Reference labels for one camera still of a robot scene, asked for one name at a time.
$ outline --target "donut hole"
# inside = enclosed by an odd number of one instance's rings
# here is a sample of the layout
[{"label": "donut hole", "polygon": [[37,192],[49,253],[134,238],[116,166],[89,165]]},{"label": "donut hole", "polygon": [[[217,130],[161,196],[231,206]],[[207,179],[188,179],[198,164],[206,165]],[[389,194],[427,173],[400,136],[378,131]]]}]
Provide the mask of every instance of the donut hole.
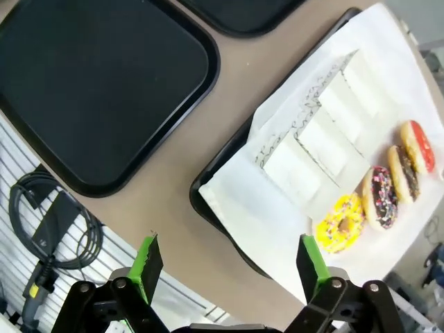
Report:
[{"label": "donut hole", "polygon": [[338,224],[340,232],[350,232],[352,229],[352,221],[348,217],[344,217]]}]

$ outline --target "yellow label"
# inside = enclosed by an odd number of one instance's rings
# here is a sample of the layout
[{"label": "yellow label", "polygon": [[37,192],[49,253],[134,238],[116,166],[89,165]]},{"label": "yellow label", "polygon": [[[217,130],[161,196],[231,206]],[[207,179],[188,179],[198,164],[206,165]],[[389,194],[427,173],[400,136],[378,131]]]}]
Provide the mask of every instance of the yellow label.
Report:
[{"label": "yellow label", "polygon": [[35,298],[37,296],[37,292],[39,291],[39,287],[33,283],[33,285],[29,289],[29,296]]}]

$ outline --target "donut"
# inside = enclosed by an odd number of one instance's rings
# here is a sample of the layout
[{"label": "donut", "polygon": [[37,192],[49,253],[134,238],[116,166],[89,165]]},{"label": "donut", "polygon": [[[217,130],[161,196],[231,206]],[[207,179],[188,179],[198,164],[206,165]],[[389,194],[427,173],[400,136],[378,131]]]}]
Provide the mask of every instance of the donut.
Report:
[{"label": "donut", "polygon": [[392,146],[388,149],[388,165],[396,196],[403,203],[413,203],[420,193],[418,178],[404,147]]},{"label": "donut", "polygon": [[328,253],[350,247],[364,228],[361,198],[353,193],[340,197],[333,210],[314,230],[318,244]]},{"label": "donut", "polygon": [[435,155],[419,123],[408,120],[401,126],[401,139],[413,167],[418,173],[430,173],[435,167]]},{"label": "donut", "polygon": [[362,186],[362,204],[371,227],[376,230],[392,227],[398,216],[398,198],[389,170],[374,166],[367,172]]}]

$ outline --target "wire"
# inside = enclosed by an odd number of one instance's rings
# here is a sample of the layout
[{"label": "wire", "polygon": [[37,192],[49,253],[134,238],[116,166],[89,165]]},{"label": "wire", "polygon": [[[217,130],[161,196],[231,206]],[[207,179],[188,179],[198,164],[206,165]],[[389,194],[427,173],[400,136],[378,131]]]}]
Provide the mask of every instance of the wire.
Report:
[{"label": "wire", "polygon": [[[21,197],[28,191],[27,189],[35,185],[51,185],[55,187],[58,192],[64,192],[72,200],[73,204],[79,209],[80,214],[85,218],[86,231],[83,233],[82,237],[78,240],[76,257],[74,259],[67,259],[66,261],[57,260],[54,256],[56,250],[56,244],[53,240],[53,235],[58,234],[58,230],[50,230],[48,223],[45,223],[45,230],[48,239],[48,246],[54,252],[48,255],[39,244],[37,244],[25,231],[23,228],[22,220],[19,213],[19,205]],[[44,216],[43,209],[40,205],[37,205],[40,214]],[[10,189],[10,200],[9,200],[9,216],[14,233],[17,235],[19,240],[23,243],[25,248],[41,260],[45,265],[57,268],[58,270],[80,270],[82,276],[86,280],[86,276],[82,272],[82,268],[89,266],[98,256],[103,246],[103,228],[102,223],[97,220],[95,216],[90,214],[71,194],[66,192],[60,185],[60,183],[48,172],[44,171],[34,171],[27,173],[21,177],[15,185]],[[58,217],[53,211],[53,214],[48,216],[48,218],[54,219],[56,228],[58,228]],[[83,250],[79,252],[82,246],[82,241],[86,237],[86,244]]]},{"label": "wire", "polygon": [[424,237],[433,246],[438,245],[441,241],[439,235],[439,216],[433,216],[424,228]]}]

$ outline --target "white slatted surface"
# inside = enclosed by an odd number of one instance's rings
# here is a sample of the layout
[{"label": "white slatted surface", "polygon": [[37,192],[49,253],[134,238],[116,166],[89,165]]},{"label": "white slatted surface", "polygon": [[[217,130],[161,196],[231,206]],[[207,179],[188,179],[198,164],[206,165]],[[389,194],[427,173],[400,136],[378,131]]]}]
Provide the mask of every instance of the white slatted surface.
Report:
[{"label": "white slatted surface", "polygon": [[[30,152],[23,141],[15,134],[8,123],[0,117],[0,280],[3,282],[7,300],[11,307],[21,312],[24,298],[23,290],[37,263],[16,238],[8,216],[8,198],[10,187],[17,179],[33,171],[40,161]],[[43,202],[44,212],[56,197],[53,192],[50,199]],[[33,232],[39,225],[42,215],[39,210],[22,200],[20,207],[21,218],[27,231]],[[57,251],[57,258],[71,259],[75,257],[78,240],[85,230],[85,221],[79,216],[68,233],[63,237]],[[111,229],[104,227],[105,239],[99,258],[90,266],[83,269],[88,279],[103,282],[117,268],[131,266],[137,251],[117,236]],[[68,271],[76,279],[83,280],[79,271]],[[55,283],[55,291],[48,297],[41,309],[39,329],[50,332],[60,311],[63,301],[71,285],[76,280],[60,274]],[[189,290],[171,276],[162,272],[161,280],[153,299],[153,308],[166,323],[174,328],[188,325],[191,322],[216,321],[213,313],[221,310]],[[112,332],[122,332],[121,326],[116,326]]]}]

